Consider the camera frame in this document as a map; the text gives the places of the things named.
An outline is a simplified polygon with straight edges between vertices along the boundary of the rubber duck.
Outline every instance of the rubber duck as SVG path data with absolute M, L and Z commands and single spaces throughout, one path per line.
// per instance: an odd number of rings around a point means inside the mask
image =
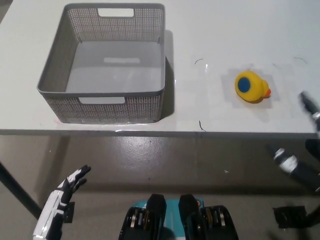
M 252 104 L 260 103 L 271 95 L 266 80 L 251 70 L 241 72 L 235 79 L 234 87 L 240 98 Z

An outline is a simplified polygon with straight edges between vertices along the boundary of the robotic finger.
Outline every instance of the robotic finger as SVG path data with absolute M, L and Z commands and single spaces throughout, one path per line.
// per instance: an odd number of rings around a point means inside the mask
M 33 240 L 60 240 L 65 213 L 73 193 L 86 183 L 91 167 L 85 165 L 68 176 L 46 201 L 33 232 Z

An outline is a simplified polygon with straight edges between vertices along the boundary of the white table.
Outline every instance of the white table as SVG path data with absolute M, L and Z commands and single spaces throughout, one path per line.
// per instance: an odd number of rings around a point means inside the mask
M 1 134 L 315 136 L 298 94 L 306 90 L 320 103 L 320 1 L 108 1 L 166 7 L 174 113 L 128 125 L 60 123 L 36 89 L 63 8 L 79 2 L 106 0 L 13 1 L 0 24 Z M 246 69 L 269 82 L 271 98 L 259 104 L 238 98 L 234 80 Z

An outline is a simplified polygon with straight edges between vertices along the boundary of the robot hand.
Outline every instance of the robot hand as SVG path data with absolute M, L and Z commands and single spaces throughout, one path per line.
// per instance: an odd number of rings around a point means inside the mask
M 65 212 L 73 193 L 86 183 L 91 167 L 84 165 L 68 176 L 46 201 L 33 232 L 33 240 L 60 240 Z
M 306 92 L 300 93 L 299 96 L 303 107 L 308 113 L 310 113 L 315 125 L 317 136 L 320 138 L 320 108 Z M 274 162 L 279 165 L 281 170 L 289 174 L 289 176 L 297 182 L 304 184 L 313 191 L 318 192 L 320 190 L 319 171 L 304 162 L 299 161 L 296 156 L 288 154 L 283 148 L 277 148 L 271 145 L 267 148 L 272 155 Z

